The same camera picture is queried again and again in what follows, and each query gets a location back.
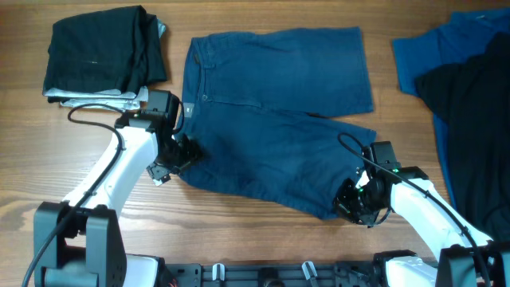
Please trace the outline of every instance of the blue cloth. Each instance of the blue cloth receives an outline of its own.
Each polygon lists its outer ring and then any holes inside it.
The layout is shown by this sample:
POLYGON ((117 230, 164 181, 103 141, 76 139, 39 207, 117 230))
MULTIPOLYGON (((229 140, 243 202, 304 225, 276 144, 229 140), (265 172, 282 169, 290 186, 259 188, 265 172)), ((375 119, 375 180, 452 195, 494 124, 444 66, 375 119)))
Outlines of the blue cloth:
MULTIPOLYGON (((400 89, 417 96, 416 77, 441 65, 463 63, 471 56, 484 53, 486 45, 498 32, 510 32, 509 8, 455 12, 449 23, 420 37, 393 40, 400 89)), ((436 115, 433 121, 437 155, 453 207, 456 207, 447 162, 448 125, 436 115)))
POLYGON ((319 218, 337 217, 333 198, 363 165, 338 133, 375 140, 372 130, 317 117, 373 111, 358 28, 194 38, 182 99, 181 133, 206 154, 184 181, 319 218))

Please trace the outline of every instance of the black garment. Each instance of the black garment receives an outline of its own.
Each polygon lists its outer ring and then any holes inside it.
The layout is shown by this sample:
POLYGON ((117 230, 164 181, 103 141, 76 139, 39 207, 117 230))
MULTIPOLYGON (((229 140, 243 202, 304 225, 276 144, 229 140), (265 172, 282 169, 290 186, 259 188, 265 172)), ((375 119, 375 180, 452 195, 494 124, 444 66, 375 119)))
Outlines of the black garment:
POLYGON ((485 54, 415 81, 449 125, 448 164, 458 212, 495 240, 510 240, 510 34, 485 54))
POLYGON ((53 24, 43 92, 119 90, 166 81, 158 20, 142 6, 82 14, 53 24))

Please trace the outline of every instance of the table surface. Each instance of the table surface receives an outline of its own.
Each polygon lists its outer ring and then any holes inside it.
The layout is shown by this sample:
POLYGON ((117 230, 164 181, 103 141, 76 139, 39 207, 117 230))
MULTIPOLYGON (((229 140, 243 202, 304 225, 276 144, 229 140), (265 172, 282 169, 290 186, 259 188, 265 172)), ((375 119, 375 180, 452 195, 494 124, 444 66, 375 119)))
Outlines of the table surface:
MULTIPOLYGON (((111 139, 100 128, 69 123, 67 108, 41 95, 52 24, 86 12, 126 6, 101 0, 4 0, 0 4, 0 286, 19 285, 33 256, 33 214, 41 201, 59 202, 90 171, 111 139)), ((403 166, 419 166, 447 198, 437 161, 432 114, 421 100, 398 90, 391 39, 413 37, 447 22, 455 10, 510 6, 480 1, 163 1, 143 4, 167 24, 162 39, 169 81, 155 88, 180 96, 192 37, 246 30, 268 33, 295 27, 360 26, 375 111, 342 120, 372 128, 390 140, 403 166)), ((108 112, 80 118, 113 123, 108 112)), ((344 220, 187 186, 178 177, 155 187, 143 174, 120 217, 128 253, 171 263, 227 264, 334 262, 370 259, 384 250, 432 256, 401 217, 368 230, 344 220)), ((83 245, 83 238, 73 240, 83 245)))

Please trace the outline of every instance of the light wood surface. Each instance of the light wood surface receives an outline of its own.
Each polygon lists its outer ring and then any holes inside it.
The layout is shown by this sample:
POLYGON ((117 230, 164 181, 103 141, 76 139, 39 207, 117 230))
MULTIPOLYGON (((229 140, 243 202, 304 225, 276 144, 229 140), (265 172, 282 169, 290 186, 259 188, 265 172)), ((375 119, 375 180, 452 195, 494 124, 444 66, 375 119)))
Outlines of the light wood surface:
MULTIPOLYGON (((52 24, 75 14, 127 5, 85 2, 0 4, 0 286, 19 285, 33 256, 35 209, 41 201, 58 202, 71 191, 111 138, 100 128, 69 123, 69 110, 48 104, 41 95, 52 24)), ((378 140, 390 140, 402 165, 419 166, 447 198, 432 114, 419 99, 399 92, 390 40, 425 33, 447 22, 455 10, 504 7, 510 2, 161 0, 143 6, 168 28, 163 52, 171 77, 156 87, 179 96, 192 37, 231 30, 267 33, 360 26, 375 111, 339 120, 373 128, 378 140)), ((116 118, 108 112, 76 116, 104 123, 116 118)), ((322 222, 272 202, 200 191, 178 177, 155 187, 144 174, 126 203, 120 226, 128 253, 156 255, 173 263, 334 262, 370 259, 375 252, 397 249, 431 257, 419 236, 396 215, 367 230, 343 220, 322 222)), ((83 239, 75 242, 82 244, 83 239)))

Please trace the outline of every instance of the cable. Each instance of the cable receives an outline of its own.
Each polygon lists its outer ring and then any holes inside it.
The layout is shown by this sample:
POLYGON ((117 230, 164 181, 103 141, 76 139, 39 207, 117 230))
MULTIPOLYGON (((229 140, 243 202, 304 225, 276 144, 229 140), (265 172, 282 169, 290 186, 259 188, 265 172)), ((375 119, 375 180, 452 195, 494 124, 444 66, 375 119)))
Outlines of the cable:
POLYGON ((172 131, 172 135, 178 134, 182 130, 182 127, 184 127, 184 104, 181 100, 179 103, 181 104, 181 125, 172 131))
POLYGON ((96 179, 96 181, 84 193, 83 197, 71 208, 71 210, 67 213, 67 215, 64 216, 63 219, 59 221, 57 226, 55 226, 55 228, 53 228, 53 230, 48 234, 48 237, 46 237, 44 244, 41 246, 41 248, 38 250, 38 252, 33 256, 32 262, 30 262, 29 268, 26 270, 26 274, 25 274, 25 277, 23 279, 22 287, 27 287, 29 285, 30 277, 32 276, 33 271, 35 270, 35 268, 37 266, 37 263, 41 260, 42 255, 44 254, 44 252, 48 248, 48 246, 51 243, 51 241, 53 240, 53 238, 55 236, 59 235, 62 231, 64 231, 65 227, 67 227, 67 225, 69 224, 71 219, 73 219, 74 214, 77 212, 78 208, 80 208, 80 206, 84 202, 87 201, 87 199, 92 195, 92 193, 96 190, 96 188, 99 186, 99 184, 103 181, 104 177, 112 169, 113 165, 115 164, 117 159, 120 157, 120 153, 123 150, 122 136, 113 127, 110 127, 110 126, 108 126, 106 124, 89 122, 89 121, 85 121, 85 120, 74 120, 71 117, 71 115, 75 111, 77 111, 77 110, 79 110, 81 108, 90 107, 90 106, 100 106, 100 107, 104 107, 104 108, 109 108, 109 109, 111 109, 113 111, 116 111, 116 112, 124 113, 124 111, 122 111, 121 109, 109 106, 107 104, 82 104, 82 105, 79 105, 79 106, 73 108, 71 111, 69 111, 69 113, 67 115, 67 119, 69 121, 73 122, 73 123, 76 123, 76 124, 88 124, 88 125, 93 125, 93 126, 97 126, 97 127, 102 127, 102 128, 108 129, 109 131, 113 132, 116 135, 116 137, 117 137, 117 140, 118 140, 117 149, 115 151, 115 154, 114 154, 112 160, 106 166, 106 168, 103 170, 103 172, 101 172, 101 174, 96 179))
POLYGON ((488 275, 487 265, 485 264, 484 259, 481 256, 480 249, 478 248, 477 243, 474 241, 473 237, 469 233, 468 228, 466 226, 463 226, 462 223, 455 217, 455 215, 453 215, 453 213, 442 202, 440 202, 438 199, 433 197, 430 194, 429 191, 425 191, 424 189, 422 189, 418 185, 414 184, 410 180, 404 179, 402 176, 397 175, 393 171, 390 171, 390 170, 388 170, 388 169, 386 169, 384 167, 381 167, 380 165, 378 165, 377 163, 374 163, 373 161, 371 161, 369 159, 365 159, 365 157, 363 155, 360 155, 358 152, 356 152, 354 149, 352 149, 346 143, 344 143, 342 141, 342 136, 348 136, 349 138, 355 140, 356 142, 359 142, 359 141, 353 135, 348 134, 346 132, 341 132, 340 134, 338 134, 338 136, 337 136, 338 141, 350 153, 352 153, 353 155, 356 155, 357 157, 362 159, 365 163, 369 163, 370 165, 372 165, 374 167, 377 167, 378 169, 380 169, 381 171, 384 171, 388 175, 391 175, 391 176, 393 176, 396 179, 402 180, 404 183, 409 184, 410 186, 412 186, 417 191, 422 192, 427 198, 430 198, 430 200, 432 200, 434 203, 436 203, 440 208, 442 208, 447 213, 448 216, 451 217, 451 219, 455 222, 455 224, 457 224, 457 226, 459 226, 459 228, 461 229, 461 231, 462 231, 461 235, 464 235, 468 239, 469 244, 471 244, 471 247, 473 248, 473 253, 475 255, 475 258, 478 261, 478 264, 480 265, 481 276, 484 278, 485 286, 490 287, 491 281, 490 281, 490 277, 488 275))

